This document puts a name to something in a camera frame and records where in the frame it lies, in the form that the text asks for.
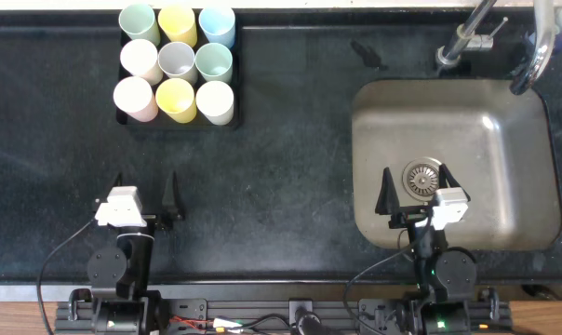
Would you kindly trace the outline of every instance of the cup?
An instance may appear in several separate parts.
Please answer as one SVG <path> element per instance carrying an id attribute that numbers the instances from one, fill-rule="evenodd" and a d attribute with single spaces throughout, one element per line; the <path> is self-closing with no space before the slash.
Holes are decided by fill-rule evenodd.
<path id="1" fill-rule="evenodd" d="M 196 52 L 196 69 L 207 81 L 232 82 L 232 52 L 219 43 L 208 43 Z"/>
<path id="2" fill-rule="evenodd" d="M 161 35 L 154 19 L 154 11 L 149 5 L 130 5 L 120 12 L 120 28 L 131 39 L 145 39 L 158 46 Z"/>
<path id="3" fill-rule="evenodd" d="M 182 42 L 171 42 L 159 51 L 159 67 L 169 78 L 181 78 L 196 84 L 198 71 L 194 65 L 194 50 Z"/>
<path id="4" fill-rule="evenodd" d="M 234 117 L 234 92 L 220 81 L 205 83 L 196 92 L 196 107 L 213 124 L 227 125 Z"/>
<path id="5" fill-rule="evenodd" d="M 132 40 L 120 52 L 120 62 L 126 71 L 157 85 L 163 72 L 157 64 L 157 48 L 148 40 Z"/>
<path id="6" fill-rule="evenodd" d="M 153 90 L 149 83 L 137 76 L 122 79 L 114 89 L 117 108 L 141 122 L 148 122 L 157 116 Z"/>
<path id="7" fill-rule="evenodd" d="M 157 105 L 176 122 L 188 123 L 196 117 L 194 89 L 179 78 L 164 81 L 155 94 Z"/>
<path id="8" fill-rule="evenodd" d="M 163 7 L 159 12 L 159 26 L 171 42 L 183 42 L 190 47 L 196 45 L 196 23 L 194 12 L 184 5 Z"/>
<path id="9" fill-rule="evenodd" d="M 235 14 L 231 8 L 205 8 L 198 16 L 208 42 L 231 48 L 235 43 Z"/>

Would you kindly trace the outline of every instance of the white cup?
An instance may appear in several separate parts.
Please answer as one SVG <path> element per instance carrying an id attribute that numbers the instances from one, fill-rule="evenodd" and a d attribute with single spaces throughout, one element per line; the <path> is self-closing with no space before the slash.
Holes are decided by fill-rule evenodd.
<path id="1" fill-rule="evenodd" d="M 231 48 L 235 43 L 235 14 L 231 8 L 205 8 L 198 16 L 198 24 L 208 42 Z"/>
<path id="2" fill-rule="evenodd" d="M 207 81 L 232 82 L 234 57 L 219 43 L 208 43 L 196 51 L 196 69 Z"/>
<path id="3" fill-rule="evenodd" d="M 120 12 L 120 28 L 130 39 L 145 39 L 158 46 L 161 34 L 153 9 L 146 4 L 130 5 Z"/>
<path id="4" fill-rule="evenodd" d="M 159 51 L 159 67 L 169 78 L 181 78 L 196 84 L 198 71 L 194 64 L 194 50 L 182 42 L 166 44 Z"/>
<path id="5" fill-rule="evenodd" d="M 137 76 L 122 79 L 114 89 L 117 108 L 141 122 L 148 122 L 159 111 L 149 83 Z"/>
<path id="6" fill-rule="evenodd" d="M 122 66 L 132 75 L 139 76 L 151 85 L 157 85 L 163 72 L 157 64 L 157 48 L 147 40 L 132 40 L 120 52 Z"/>
<path id="7" fill-rule="evenodd" d="M 234 117 L 234 92 L 220 81 L 205 83 L 196 92 L 196 107 L 213 124 L 227 125 Z"/>

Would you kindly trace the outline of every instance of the faucet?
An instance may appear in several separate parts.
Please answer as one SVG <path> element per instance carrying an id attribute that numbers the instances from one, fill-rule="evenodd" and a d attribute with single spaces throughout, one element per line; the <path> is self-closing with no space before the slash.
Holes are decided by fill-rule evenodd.
<path id="1" fill-rule="evenodd" d="M 467 21 L 457 27 L 446 46 L 436 51 L 436 63 L 441 67 L 454 67 L 459 63 L 463 51 L 490 50 L 496 32 L 508 21 L 504 21 L 489 36 L 475 35 L 475 28 L 486 17 L 489 10 L 494 7 L 496 0 L 482 0 L 471 13 Z M 554 3 L 552 0 L 533 0 L 535 15 L 535 51 L 531 62 L 515 76 L 510 86 L 511 92 L 516 95 L 525 93 L 533 86 L 550 60 L 555 40 Z"/>

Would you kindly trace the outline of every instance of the drain strainer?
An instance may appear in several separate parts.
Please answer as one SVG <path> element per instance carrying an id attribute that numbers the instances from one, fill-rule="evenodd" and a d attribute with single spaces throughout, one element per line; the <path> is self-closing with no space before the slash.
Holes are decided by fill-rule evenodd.
<path id="1" fill-rule="evenodd" d="M 418 158 L 403 170 L 403 186 L 414 199 L 428 201 L 438 189 L 440 162 L 430 157 Z"/>

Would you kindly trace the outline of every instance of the sink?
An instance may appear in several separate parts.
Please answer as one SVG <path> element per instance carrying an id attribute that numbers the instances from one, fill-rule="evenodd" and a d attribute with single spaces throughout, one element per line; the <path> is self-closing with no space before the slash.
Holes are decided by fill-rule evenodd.
<path id="1" fill-rule="evenodd" d="M 382 170 L 391 169 L 401 206 L 411 206 L 431 198 L 440 163 L 471 196 L 463 221 L 446 228 L 452 246 L 532 250 L 555 241 L 562 217 L 545 108 L 534 91 L 515 96 L 509 86 L 386 80 L 360 89 L 352 123 L 354 208 L 370 242 L 396 248 L 399 234 L 374 213 Z"/>

